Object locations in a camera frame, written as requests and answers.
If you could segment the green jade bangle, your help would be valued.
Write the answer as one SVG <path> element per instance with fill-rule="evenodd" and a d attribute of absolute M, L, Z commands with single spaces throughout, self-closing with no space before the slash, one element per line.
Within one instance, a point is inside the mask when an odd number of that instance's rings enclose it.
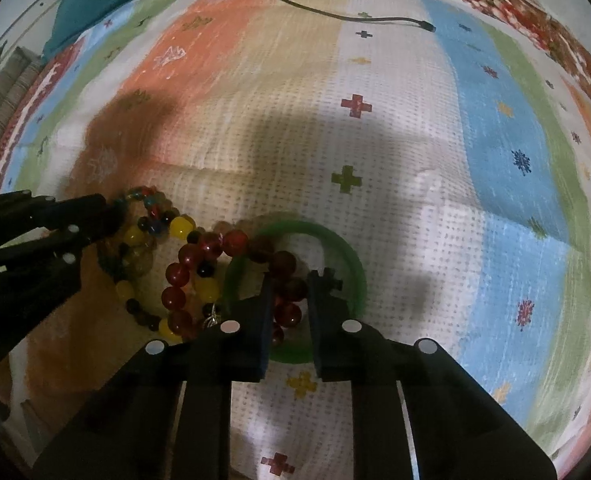
<path fill-rule="evenodd" d="M 273 221 L 256 232 L 257 236 L 269 238 L 282 238 L 296 234 L 316 238 L 323 246 L 326 261 L 329 252 L 339 257 L 344 269 L 347 271 L 345 281 L 349 283 L 350 292 L 352 292 L 352 296 L 347 300 L 350 317 L 361 318 L 365 312 L 367 297 L 367 280 L 364 266 L 355 250 L 340 235 L 320 224 L 296 219 Z M 244 257 L 233 258 L 226 270 L 222 299 L 225 307 L 230 312 L 238 304 L 239 287 L 245 270 Z M 312 363 L 314 356 L 311 337 L 306 336 L 301 342 L 282 344 L 280 347 L 272 349 L 270 358 L 272 361 L 285 364 Z"/>

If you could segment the grey checked cushion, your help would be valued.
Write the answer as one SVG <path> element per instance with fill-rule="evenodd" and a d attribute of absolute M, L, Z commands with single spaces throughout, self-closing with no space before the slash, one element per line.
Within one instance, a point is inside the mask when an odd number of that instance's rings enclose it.
<path fill-rule="evenodd" d="M 18 47 L 0 70 L 0 139 L 42 67 L 38 55 Z"/>

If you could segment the colourful striped bed sheet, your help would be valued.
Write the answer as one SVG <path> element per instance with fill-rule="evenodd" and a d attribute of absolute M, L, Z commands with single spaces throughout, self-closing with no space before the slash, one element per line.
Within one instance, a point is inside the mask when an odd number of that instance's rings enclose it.
<path fill-rule="evenodd" d="M 421 0 L 302 1 L 429 15 Z M 277 0 L 125 3 L 26 92 L 0 193 L 156 188 L 182 220 L 128 263 L 154 314 L 193 226 L 332 230 L 364 266 L 361 318 L 437 339 L 565 476 L 591 446 L 591 126 L 566 91 L 569 116 L 469 126 L 437 38 L 356 31 Z"/>

